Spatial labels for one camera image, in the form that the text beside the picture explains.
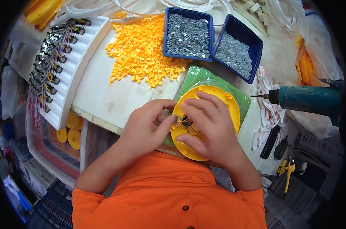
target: green foam mat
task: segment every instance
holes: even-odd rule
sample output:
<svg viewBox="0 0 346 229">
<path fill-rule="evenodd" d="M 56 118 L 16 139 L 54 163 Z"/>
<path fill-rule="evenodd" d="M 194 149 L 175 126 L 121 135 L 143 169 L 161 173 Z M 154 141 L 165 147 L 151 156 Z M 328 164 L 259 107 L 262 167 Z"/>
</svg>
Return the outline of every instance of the green foam mat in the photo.
<svg viewBox="0 0 346 229">
<path fill-rule="evenodd" d="M 225 92 L 229 92 L 234 97 L 235 101 L 238 104 L 239 112 L 240 112 L 240 126 L 239 126 L 239 129 L 240 129 L 252 100 L 243 92 L 241 92 L 238 88 L 229 84 L 228 82 L 221 79 L 220 77 L 215 76 L 214 74 L 212 74 L 210 71 L 208 71 L 207 69 L 203 67 L 198 67 L 195 65 L 192 65 L 189 67 L 188 73 L 183 81 L 183 84 L 181 88 L 179 89 L 177 96 L 175 97 L 175 101 L 178 102 L 178 100 L 186 92 L 200 85 L 216 86 L 218 88 L 223 89 Z M 164 144 L 175 147 L 170 134 L 164 140 Z"/>
</svg>

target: hand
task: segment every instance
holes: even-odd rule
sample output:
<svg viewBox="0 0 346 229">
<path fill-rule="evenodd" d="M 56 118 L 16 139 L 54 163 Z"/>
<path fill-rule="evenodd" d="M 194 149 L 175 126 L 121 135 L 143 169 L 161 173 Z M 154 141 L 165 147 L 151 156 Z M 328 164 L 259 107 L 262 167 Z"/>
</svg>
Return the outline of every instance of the hand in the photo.
<svg viewBox="0 0 346 229">
<path fill-rule="evenodd" d="M 179 135 L 175 140 L 225 166 L 235 155 L 244 153 L 237 141 L 229 109 L 214 95 L 197 92 L 197 96 L 198 99 L 186 98 L 181 108 L 193 121 L 194 129 L 203 133 L 204 140 L 190 134 Z"/>
<path fill-rule="evenodd" d="M 134 110 L 125 126 L 119 145 L 134 156 L 148 154 L 163 143 L 176 116 L 166 117 L 163 110 L 173 111 L 176 102 L 170 99 L 157 99 Z"/>
</svg>

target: person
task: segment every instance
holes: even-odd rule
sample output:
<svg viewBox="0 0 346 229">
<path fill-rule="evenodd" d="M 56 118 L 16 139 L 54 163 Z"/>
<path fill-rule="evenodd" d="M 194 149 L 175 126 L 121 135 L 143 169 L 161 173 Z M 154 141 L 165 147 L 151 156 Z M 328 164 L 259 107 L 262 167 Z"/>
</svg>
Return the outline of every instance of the person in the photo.
<svg viewBox="0 0 346 229">
<path fill-rule="evenodd" d="M 238 190 L 216 185 L 201 162 L 155 151 L 177 117 L 162 112 L 175 101 L 153 100 L 131 113 L 119 140 L 76 180 L 74 228 L 267 228 L 262 181 L 236 140 L 228 107 L 214 95 L 197 95 L 181 108 L 204 140 L 176 140 L 223 165 Z M 101 195 L 118 173 L 111 196 Z"/>
</svg>

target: teal power screwdriver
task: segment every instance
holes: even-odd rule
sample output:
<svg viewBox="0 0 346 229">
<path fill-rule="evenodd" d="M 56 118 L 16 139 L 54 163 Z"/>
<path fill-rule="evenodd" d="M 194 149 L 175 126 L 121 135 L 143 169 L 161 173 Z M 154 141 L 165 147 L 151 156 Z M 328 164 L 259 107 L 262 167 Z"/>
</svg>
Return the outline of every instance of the teal power screwdriver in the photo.
<svg viewBox="0 0 346 229">
<path fill-rule="evenodd" d="M 325 115 L 330 117 L 333 126 L 339 126 L 341 89 L 332 84 L 330 87 L 281 86 L 268 94 L 251 97 L 268 99 L 283 109 Z"/>
</svg>

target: white table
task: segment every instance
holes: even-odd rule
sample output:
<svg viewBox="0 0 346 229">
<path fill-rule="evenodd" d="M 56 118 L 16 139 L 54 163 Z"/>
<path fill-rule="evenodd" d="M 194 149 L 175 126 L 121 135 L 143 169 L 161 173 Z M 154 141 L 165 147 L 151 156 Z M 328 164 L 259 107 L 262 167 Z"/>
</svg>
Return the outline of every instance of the white table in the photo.
<svg viewBox="0 0 346 229">
<path fill-rule="evenodd" d="M 214 21 L 223 21 L 226 16 L 225 12 L 211 14 L 214 17 Z M 234 14 L 234 16 L 262 39 L 265 39 L 263 34 L 242 15 Z M 215 40 L 217 40 L 220 31 L 221 27 L 215 28 Z M 129 76 L 109 85 L 114 59 L 106 55 L 104 48 L 114 38 L 115 34 L 115 31 L 111 29 L 90 59 L 76 91 L 71 110 L 88 121 L 120 135 L 134 109 L 153 99 L 174 99 L 178 93 L 179 85 L 182 83 L 183 76 L 178 81 L 170 81 L 167 78 L 161 86 L 150 90 L 145 82 L 137 84 L 130 80 Z M 205 68 L 236 86 L 244 94 L 248 96 L 256 94 L 258 88 L 257 80 L 254 80 L 253 84 L 249 85 L 218 62 L 211 62 Z M 252 99 L 237 138 L 244 152 L 259 172 L 275 174 L 275 169 L 280 162 L 275 161 L 273 155 L 267 160 L 260 158 L 259 155 L 262 152 L 263 145 L 255 151 L 252 150 L 253 135 L 260 126 L 260 107 L 258 101 Z"/>
</svg>

